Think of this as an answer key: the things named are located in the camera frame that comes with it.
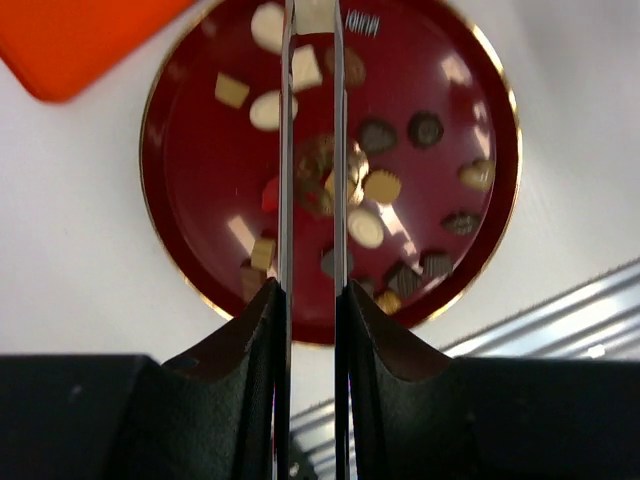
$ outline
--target white surface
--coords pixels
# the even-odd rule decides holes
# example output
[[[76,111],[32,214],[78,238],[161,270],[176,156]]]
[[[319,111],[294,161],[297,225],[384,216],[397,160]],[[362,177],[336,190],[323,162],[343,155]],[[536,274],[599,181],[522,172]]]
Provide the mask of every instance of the white surface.
[[[453,308],[417,329],[438,346],[640,254],[640,2],[455,3],[505,64],[525,164],[494,260]],[[151,80],[204,5],[67,105],[33,100],[0,64],[0,352],[162,361],[222,324],[165,257],[138,175]],[[294,346],[294,411],[332,396],[332,356]]]

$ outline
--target chocolate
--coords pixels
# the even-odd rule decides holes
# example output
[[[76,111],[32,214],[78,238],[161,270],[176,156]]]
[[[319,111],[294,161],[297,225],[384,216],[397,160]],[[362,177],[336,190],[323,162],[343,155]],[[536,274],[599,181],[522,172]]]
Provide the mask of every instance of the chocolate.
[[[327,50],[324,56],[324,63],[327,70],[334,74],[335,70],[335,51],[333,47]],[[344,49],[344,85],[349,88],[359,87],[364,83],[367,71],[364,68],[364,62],[352,48]]]
[[[398,134],[384,120],[367,118],[358,127],[358,142],[367,155],[380,155],[395,148]]]
[[[436,114],[418,112],[409,120],[408,134],[414,147],[429,148],[440,141],[444,127]]]
[[[402,300],[395,292],[387,290],[376,298],[376,304],[387,315],[393,315],[402,307]]]
[[[367,292],[367,295],[373,298],[373,292],[375,292],[376,289],[374,281],[369,277],[359,278],[357,281],[362,289]]]
[[[399,262],[386,276],[387,288],[402,299],[410,297],[422,286],[422,277],[406,263]]]
[[[251,267],[266,272],[271,267],[276,253],[276,241],[270,238],[258,238],[251,250]]]
[[[441,225],[455,235],[469,235],[480,225],[480,215],[474,213],[452,213],[442,220]]]
[[[386,170],[374,170],[364,179],[364,198],[381,205],[391,205],[400,195],[402,182]]]
[[[444,250],[433,250],[422,255],[420,260],[423,278],[440,278],[453,271],[453,259]]]
[[[467,187],[481,192],[488,192],[491,190],[491,185],[493,185],[495,171],[495,166],[491,160],[481,158],[470,165],[462,167],[458,172],[458,177]]]
[[[325,275],[333,278],[333,248],[322,256],[320,268]],[[347,275],[353,271],[353,255],[347,250]]]
[[[245,264],[240,267],[240,279],[242,280],[242,298],[248,303],[267,281],[267,273]]]

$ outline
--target round chocolate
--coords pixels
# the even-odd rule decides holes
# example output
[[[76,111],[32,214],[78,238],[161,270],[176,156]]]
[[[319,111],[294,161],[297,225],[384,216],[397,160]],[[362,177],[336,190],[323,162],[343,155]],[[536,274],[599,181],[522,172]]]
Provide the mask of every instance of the round chocolate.
[[[442,122],[435,113],[418,112],[409,120],[409,140],[416,148],[429,148],[444,134]]]
[[[333,248],[322,256],[320,268],[329,277],[333,278]],[[353,255],[347,250],[347,275],[353,271]]]
[[[367,155],[380,155],[395,148],[398,135],[384,120],[367,118],[358,127],[358,142]]]

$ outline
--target metal bar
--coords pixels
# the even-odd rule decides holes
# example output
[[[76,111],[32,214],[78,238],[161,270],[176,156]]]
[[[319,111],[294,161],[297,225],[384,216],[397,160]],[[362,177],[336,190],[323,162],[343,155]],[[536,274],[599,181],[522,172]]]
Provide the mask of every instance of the metal bar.
[[[291,324],[293,312],[293,116],[291,63],[294,52],[294,0],[285,2],[286,18],[282,32],[282,78],[280,90],[280,181],[278,187],[278,282],[281,305],[278,321],[284,345],[275,377],[273,476],[289,478],[289,434],[291,412]]]
[[[336,480],[349,478],[349,366],[348,325],[344,292],[347,286],[347,95],[344,89],[344,37],[340,0],[335,2],[333,24],[334,65],[334,281],[335,281],[335,445]]]

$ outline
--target red plate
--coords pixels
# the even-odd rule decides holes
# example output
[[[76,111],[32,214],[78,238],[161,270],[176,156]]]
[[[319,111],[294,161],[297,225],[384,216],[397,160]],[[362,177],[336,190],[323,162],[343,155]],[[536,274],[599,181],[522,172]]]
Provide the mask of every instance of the red plate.
[[[141,132],[141,175],[155,228],[189,283],[227,316],[245,307],[240,266],[255,238],[276,238],[277,213],[262,210],[263,190],[278,174],[278,132],[249,121],[261,94],[280,88],[280,59],[260,48],[251,18],[261,2],[233,0],[216,7],[176,46],[151,90]],[[370,170],[402,181],[391,207],[363,206],[382,217],[384,241],[366,249],[349,239],[352,277],[370,277],[376,293],[398,261],[414,265],[420,254],[444,249],[456,267],[445,280],[426,279],[394,318],[413,327],[442,311],[491,258],[513,208],[520,175],[520,130],[513,92],[495,53],[475,26],[435,0],[344,0],[346,46],[363,61],[366,80],[348,89],[348,135],[363,119],[391,124],[397,145],[370,156]],[[375,37],[349,29],[350,12],[378,18]],[[298,38],[313,46],[323,73],[320,86],[296,94],[294,141],[303,146],[333,130],[333,77],[325,65],[331,34]],[[218,72],[245,83],[239,109],[216,100]],[[417,111],[435,113],[444,134],[428,149],[408,138]],[[489,192],[460,182],[460,168],[478,158],[495,165]],[[457,236],[441,226],[449,214],[467,211],[483,220],[473,234]],[[333,343],[333,280],[320,268],[331,247],[333,219],[294,208],[295,306],[293,337]]]

